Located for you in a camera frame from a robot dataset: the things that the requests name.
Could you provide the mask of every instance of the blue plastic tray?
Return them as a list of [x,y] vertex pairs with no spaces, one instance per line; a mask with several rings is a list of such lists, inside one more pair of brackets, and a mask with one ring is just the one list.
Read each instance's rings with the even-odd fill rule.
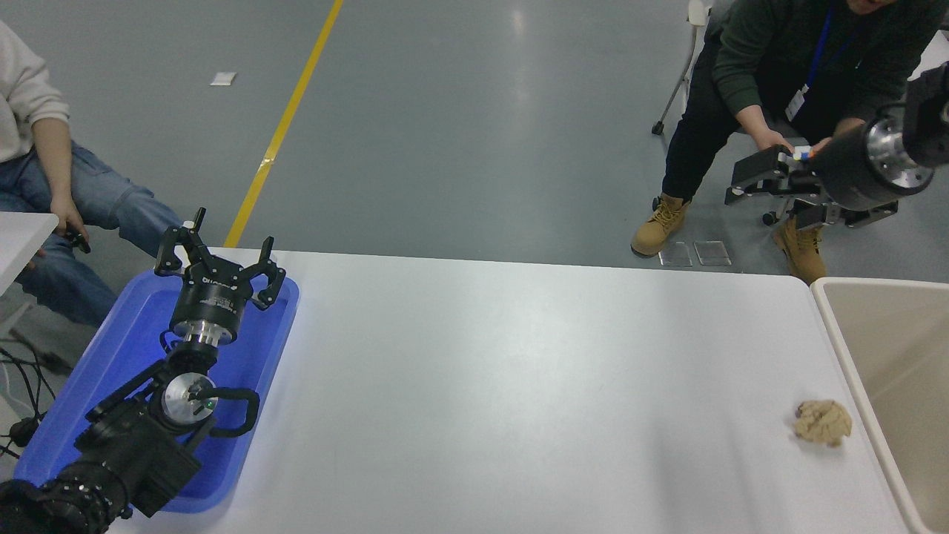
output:
[[[254,286],[259,290],[265,280],[254,280],[258,281]],[[180,290],[181,278],[151,272],[129,282],[24,450],[16,478],[38,486],[79,458],[73,442],[88,427],[85,414],[164,357],[158,335],[168,328]],[[217,364],[211,368],[210,376],[218,386],[257,391],[261,412],[299,296],[297,285],[286,278],[276,303],[265,312],[248,303],[237,340],[220,348]],[[222,402],[214,411],[217,424],[239,426],[245,407],[242,402]],[[195,452],[201,470],[163,510],[197,513],[220,503],[237,481],[252,437],[253,431],[236,439],[206,438]]]

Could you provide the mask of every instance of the beige bin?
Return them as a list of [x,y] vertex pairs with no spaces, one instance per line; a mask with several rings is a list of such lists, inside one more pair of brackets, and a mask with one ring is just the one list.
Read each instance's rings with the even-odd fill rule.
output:
[[906,524],[949,533],[949,284],[811,285]]

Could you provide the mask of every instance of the hand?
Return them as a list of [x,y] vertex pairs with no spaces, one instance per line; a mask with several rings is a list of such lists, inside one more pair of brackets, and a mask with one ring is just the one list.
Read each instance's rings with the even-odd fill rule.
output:
[[49,213],[60,219],[55,230],[57,235],[64,235],[68,226],[82,234],[86,242],[89,242],[89,233],[83,224],[83,217],[79,215],[79,210],[76,209],[76,203],[73,202],[72,197],[66,195],[53,196],[53,200],[49,204]]
[[[35,256],[38,256],[38,257],[46,257],[46,256],[47,256],[47,251],[45,251],[45,250],[43,250],[43,249],[39,249],[38,251],[36,251],[36,255],[35,255]],[[20,274],[23,274],[23,273],[25,273],[26,271],[32,271],[33,269],[36,269],[36,262],[31,259],[30,261],[27,262],[27,266],[23,268],[23,271],[21,271]]]
[[776,144],[781,144],[786,146],[791,152],[794,151],[793,144],[788,143],[788,140],[784,139],[783,135],[771,129],[764,130],[757,135],[752,135],[752,139],[754,139],[754,143],[758,145],[758,150],[767,150]]
[[824,147],[827,146],[828,143],[830,143],[830,140],[831,140],[831,139],[833,139],[833,138],[831,138],[831,137],[825,137],[824,139],[821,140],[821,142],[819,142],[818,144],[812,146],[812,147],[810,148],[810,154],[808,155],[808,157],[809,157],[809,158],[813,158],[814,156],[817,155],[818,152],[820,152],[821,150],[824,150]]

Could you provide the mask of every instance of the yellow floor line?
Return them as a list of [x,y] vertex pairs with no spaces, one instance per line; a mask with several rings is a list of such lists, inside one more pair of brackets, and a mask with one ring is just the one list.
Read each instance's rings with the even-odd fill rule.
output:
[[313,51],[309,54],[303,74],[300,75],[300,80],[297,81],[297,85],[293,89],[293,94],[287,103],[287,109],[284,110],[284,115],[280,118],[280,124],[277,125],[276,131],[273,132],[270,145],[267,147],[267,152],[264,153],[264,160],[260,162],[257,174],[254,175],[251,182],[251,188],[248,189],[247,196],[244,197],[244,202],[241,203],[240,209],[237,211],[237,217],[234,218],[231,231],[224,239],[224,246],[226,247],[237,246],[241,235],[244,234],[244,228],[247,226],[248,219],[251,218],[253,206],[260,197],[260,191],[264,188],[264,182],[267,181],[273,162],[277,159],[277,152],[280,151],[280,145],[283,144],[284,138],[287,136],[287,130],[290,128],[290,123],[293,122],[293,116],[296,114],[297,107],[307,90],[309,79],[313,76],[313,70],[316,69],[316,64],[320,61],[320,54],[323,53],[326,40],[329,39],[329,33],[333,30],[333,25],[336,24],[336,17],[339,15],[342,6],[343,0],[336,0],[333,3],[333,8],[329,11],[329,16],[323,24],[323,30],[320,31],[320,36],[316,39],[316,45],[313,46]]

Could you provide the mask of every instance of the plastic bin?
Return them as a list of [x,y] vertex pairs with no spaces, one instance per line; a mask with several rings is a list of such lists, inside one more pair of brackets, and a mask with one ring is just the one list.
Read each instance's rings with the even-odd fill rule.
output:
[[[262,289],[262,278],[253,282],[256,289]],[[158,335],[168,328],[180,291],[181,278],[157,277],[151,272],[129,282],[24,450],[14,472],[16,478],[38,486],[79,458],[73,442],[88,427],[85,414],[165,356]],[[217,363],[209,372],[218,386],[257,391],[261,413],[299,294],[297,285],[286,278],[277,301],[265,312],[249,303],[237,339],[220,348]],[[244,409],[243,403],[222,402],[214,411],[217,424],[225,428],[240,425]],[[195,451],[201,470],[162,510],[195,513],[223,500],[237,481],[252,437],[253,430],[233,439],[209,437],[201,442]]]
[[822,278],[811,290],[907,525],[949,533],[949,284]]

